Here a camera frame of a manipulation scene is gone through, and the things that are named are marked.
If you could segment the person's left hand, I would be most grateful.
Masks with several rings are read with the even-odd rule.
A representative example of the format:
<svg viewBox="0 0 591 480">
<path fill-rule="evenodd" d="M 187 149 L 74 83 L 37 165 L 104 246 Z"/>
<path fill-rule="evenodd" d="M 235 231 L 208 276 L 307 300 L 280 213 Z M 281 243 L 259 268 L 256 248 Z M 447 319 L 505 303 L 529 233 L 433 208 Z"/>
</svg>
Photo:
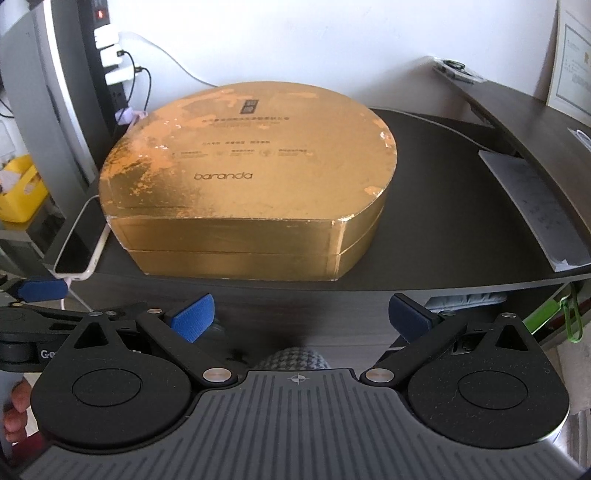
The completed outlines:
<svg viewBox="0 0 591 480">
<path fill-rule="evenodd" d="M 40 449 L 45 446 L 45 439 L 40 433 L 37 420 L 30 425 L 32 386 L 23 378 L 11 391 L 8 409 L 3 417 L 4 438 L 11 445 Z"/>
</svg>

